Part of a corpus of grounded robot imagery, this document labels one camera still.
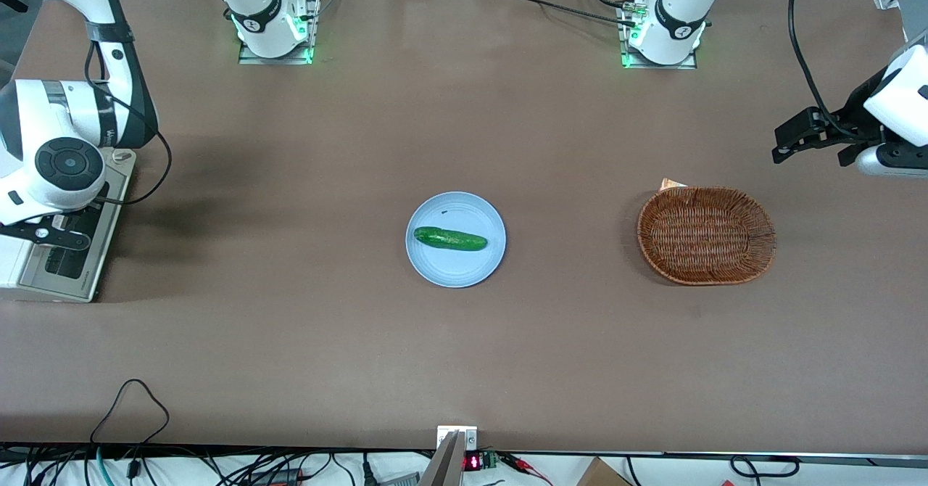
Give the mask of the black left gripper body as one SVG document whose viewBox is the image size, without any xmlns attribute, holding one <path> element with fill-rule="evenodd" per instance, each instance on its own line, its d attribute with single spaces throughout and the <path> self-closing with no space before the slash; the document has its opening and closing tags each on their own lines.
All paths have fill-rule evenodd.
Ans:
<svg viewBox="0 0 928 486">
<path fill-rule="evenodd" d="M 849 145 L 838 153 L 839 165 L 842 168 L 848 168 L 852 163 L 863 166 L 865 161 L 859 160 L 858 156 L 872 147 L 877 149 L 873 155 L 879 168 L 898 166 L 900 139 L 864 107 L 865 101 L 885 87 L 896 74 L 898 73 L 889 73 L 888 67 L 879 70 L 861 86 L 856 87 L 846 100 L 845 106 L 836 112 L 839 127 L 848 132 L 846 139 Z"/>
</svg>

